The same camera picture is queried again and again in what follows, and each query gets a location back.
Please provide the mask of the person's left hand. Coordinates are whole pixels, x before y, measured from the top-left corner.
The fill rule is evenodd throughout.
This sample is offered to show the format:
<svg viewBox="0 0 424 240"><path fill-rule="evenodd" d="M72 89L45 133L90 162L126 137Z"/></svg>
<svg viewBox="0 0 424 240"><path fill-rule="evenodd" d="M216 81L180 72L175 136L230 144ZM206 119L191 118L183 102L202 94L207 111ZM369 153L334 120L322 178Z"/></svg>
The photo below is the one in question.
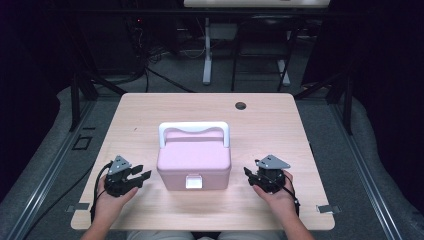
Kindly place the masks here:
<svg viewBox="0 0 424 240"><path fill-rule="evenodd" d="M114 197L106 192L104 181L101 180L98 184L98 191L93 225L110 227L119 217L123 207L136 195L138 188L134 187L126 194Z"/></svg>

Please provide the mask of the pink box with white handle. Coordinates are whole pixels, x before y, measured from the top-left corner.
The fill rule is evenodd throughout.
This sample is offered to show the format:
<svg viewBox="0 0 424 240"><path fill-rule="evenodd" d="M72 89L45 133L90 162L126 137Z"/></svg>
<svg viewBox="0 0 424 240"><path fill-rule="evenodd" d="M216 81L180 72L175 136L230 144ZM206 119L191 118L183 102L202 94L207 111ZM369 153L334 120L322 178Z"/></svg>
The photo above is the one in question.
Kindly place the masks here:
<svg viewBox="0 0 424 240"><path fill-rule="evenodd" d="M226 122L163 122L158 134L157 171L169 191L228 187L232 162Z"/></svg>

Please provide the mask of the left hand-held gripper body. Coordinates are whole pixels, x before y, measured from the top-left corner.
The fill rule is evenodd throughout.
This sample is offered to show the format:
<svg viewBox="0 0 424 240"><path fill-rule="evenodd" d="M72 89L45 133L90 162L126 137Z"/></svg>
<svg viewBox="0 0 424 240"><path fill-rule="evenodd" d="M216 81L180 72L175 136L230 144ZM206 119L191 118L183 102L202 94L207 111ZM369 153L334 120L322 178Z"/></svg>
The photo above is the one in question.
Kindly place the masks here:
<svg viewBox="0 0 424 240"><path fill-rule="evenodd" d="M105 178L106 192L111 196L120 197L136 187L135 180L128 178L131 173L132 164L122 156L116 156Z"/></svg>

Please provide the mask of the black metal stand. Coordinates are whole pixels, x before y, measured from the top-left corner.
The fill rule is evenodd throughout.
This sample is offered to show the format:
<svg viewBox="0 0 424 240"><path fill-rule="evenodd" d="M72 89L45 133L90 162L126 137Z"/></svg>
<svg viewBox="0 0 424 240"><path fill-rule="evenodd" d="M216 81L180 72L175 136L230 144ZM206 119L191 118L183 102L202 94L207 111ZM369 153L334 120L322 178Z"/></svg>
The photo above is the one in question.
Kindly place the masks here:
<svg viewBox="0 0 424 240"><path fill-rule="evenodd" d="M317 92L319 89L329 86L330 90L325 96L325 100L328 104L338 104L341 97L343 99L343 112L342 112L342 124L346 132L351 135L351 116L352 116L352 102L353 102L353 80L348 73L337 73L334 76L313 84L311 87L303 90L296 94L294 98L301 100L309 95Z"/></svg>
<svg viewBox="0 0 424 240"><path fill-rule="evenodd" d="M88 101L96 101L98 99L99 93L94 87L95 83L106 87L119 96L123 96L126 93L125 90L107 81L98 74L88 71L75 73L70 82L72 110L70 132L74 131L81 121L80 93L82 93Z"/></svg>

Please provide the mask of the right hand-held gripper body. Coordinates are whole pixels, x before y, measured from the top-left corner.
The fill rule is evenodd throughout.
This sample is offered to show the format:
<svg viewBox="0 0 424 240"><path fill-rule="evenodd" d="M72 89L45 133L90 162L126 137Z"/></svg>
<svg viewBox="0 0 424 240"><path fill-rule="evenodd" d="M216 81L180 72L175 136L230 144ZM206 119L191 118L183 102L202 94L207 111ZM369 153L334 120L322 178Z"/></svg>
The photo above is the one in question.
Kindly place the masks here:
<svg viewBox="0 0 424 240"><path fill-rule="evenodd" d="M285 175L283 169L289 169L290 164L274 155L267 155L261 160L256 160L255 164L258 167L255 174L263 183L261 188L263 191L276 193L284 187Z"/></svg>

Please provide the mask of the dark cabinet with red light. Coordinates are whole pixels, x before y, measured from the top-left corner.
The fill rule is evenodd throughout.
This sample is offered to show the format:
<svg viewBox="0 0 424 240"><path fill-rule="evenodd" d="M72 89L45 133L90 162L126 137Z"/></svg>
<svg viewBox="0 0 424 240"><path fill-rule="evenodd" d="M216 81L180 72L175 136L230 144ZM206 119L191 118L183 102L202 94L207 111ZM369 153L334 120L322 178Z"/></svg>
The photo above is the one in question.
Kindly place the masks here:
<svg viewBox="0 0 424 240"><path fill-rule="evenodd" d="M83 15L78 20L95 68L101 74L126 75L143 70L123 17Z"/></svg>

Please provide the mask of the black chair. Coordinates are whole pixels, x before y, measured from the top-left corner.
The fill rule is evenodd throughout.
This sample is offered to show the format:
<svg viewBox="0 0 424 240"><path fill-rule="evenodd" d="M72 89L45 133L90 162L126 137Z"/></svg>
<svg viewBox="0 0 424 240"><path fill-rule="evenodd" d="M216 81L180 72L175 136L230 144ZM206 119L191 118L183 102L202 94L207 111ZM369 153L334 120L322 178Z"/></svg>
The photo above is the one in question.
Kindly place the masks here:
<svg viewBox="0 0 424 240"><path fill-rule="evenodd" d="M260 75L262 73L258 67L243 67L238 70L242 58L248 59L250 63L272 60L276 65L278 60L283 60L288 71L298 34L304 25L305 20L300 17L282 15L257 15L240 23L232 50L231 90L235 90L238 74ZM276 70L264 71L262 74L277 74L279 76L277 90L281 90L283 85L278 66Z"/></svg>

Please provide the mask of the grey metal bracket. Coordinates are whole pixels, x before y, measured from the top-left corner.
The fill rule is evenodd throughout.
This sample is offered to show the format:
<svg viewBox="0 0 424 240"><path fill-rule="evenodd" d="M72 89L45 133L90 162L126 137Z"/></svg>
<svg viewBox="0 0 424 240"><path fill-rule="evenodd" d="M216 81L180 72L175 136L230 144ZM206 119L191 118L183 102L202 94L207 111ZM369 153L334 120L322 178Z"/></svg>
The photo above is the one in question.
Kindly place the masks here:
<svg viewBox="0 0 424 240"><path fill-rule="evenodd" d="M334 205L317 205L316 209L321 214L338 214L341 212L341 208Z"/></svg>
<svg viewBox="0 0 424 240"><path fill-rule="evenodd" d="M68 205L65 209L67 213L73 213L78 210L88 210L90 207L90 203L75 203L73 205Z"/></svg>

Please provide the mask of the white desk top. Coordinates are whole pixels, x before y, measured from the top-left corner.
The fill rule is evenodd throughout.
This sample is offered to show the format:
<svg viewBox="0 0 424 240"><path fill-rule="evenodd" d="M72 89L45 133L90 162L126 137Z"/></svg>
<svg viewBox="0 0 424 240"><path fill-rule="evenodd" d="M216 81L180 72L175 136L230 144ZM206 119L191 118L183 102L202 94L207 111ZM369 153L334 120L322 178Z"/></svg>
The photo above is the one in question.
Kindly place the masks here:
<svg viewBox="0 0 424 240"><path fill-rule="evenodd" d="M184 0L192 8L327 8L331 0Z"/></svg>

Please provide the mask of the person's right hand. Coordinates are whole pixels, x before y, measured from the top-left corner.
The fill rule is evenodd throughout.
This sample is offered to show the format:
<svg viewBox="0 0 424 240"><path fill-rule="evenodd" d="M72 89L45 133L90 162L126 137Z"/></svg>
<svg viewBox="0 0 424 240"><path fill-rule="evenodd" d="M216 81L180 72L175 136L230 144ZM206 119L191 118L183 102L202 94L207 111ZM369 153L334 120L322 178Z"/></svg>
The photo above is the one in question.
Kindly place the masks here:
<svg viewBox="0 0 424 240"><path fill-rule="evenodd" d="M268 204L272 213L280 221L294 219L298 216L293 198L293 176L288 171L283 171L283 173L286 176L284 188L276 193L266 193L259 186L253 186L256 194Z"/></svg>

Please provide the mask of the metal floor rail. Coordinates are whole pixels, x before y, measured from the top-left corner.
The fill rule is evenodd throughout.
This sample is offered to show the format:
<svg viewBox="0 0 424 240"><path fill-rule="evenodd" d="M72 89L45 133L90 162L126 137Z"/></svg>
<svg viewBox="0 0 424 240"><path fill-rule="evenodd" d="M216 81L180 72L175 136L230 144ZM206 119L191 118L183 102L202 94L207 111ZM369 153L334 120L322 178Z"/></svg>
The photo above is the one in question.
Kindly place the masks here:
<svg viewBox="0 0 424 240"><path fill-rule="evenodd" d="M83 104L80 119L71 128L71 106L63 102L59 114L40 147L0 204L0 240L22 240L51 189L77 132L96 102Z"/></svg>
<svg viewBox="0 0 424 240"><path fill-rule="evenodd" d="M365 162L365 158L356 142L355 137L345 129L340 108L337 105L330 104L329 109L335 118L336 124L353 155L353 160L355 162L355 167L357 169L360 181L364 190L366 191L375 215L380 222L383 232L385 233L386 239L404 240L396 223L394 222L393 216L390 213L385 200L381 195L380 190L376 185L368 165Z"/></svg>

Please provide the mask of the white desk leg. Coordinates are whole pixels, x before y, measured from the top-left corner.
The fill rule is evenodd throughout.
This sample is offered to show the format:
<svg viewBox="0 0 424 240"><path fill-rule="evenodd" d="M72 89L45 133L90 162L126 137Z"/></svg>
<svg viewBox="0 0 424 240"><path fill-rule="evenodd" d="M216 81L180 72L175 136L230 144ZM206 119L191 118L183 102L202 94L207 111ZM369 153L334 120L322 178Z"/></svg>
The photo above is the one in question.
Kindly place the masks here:
<svg viewBox="0 0 424 240"><path fill-rule="evenodd" d="M209 19L205 19L205 61L203 69L203 84L211 84L211 74L212 74L212 56L211 56L211 40L210 40L210 22Z"/></svg>
<svg viewBox="0 0 424 240"><path fill-rule="evenodd" d="M291 85L288 73L287 73L287 69L285 68L285 62L283 60L278 60L277 61L277 66L278 69L280 71L280 77L282 80L282 85L284 87L289 87Z"/></svg>

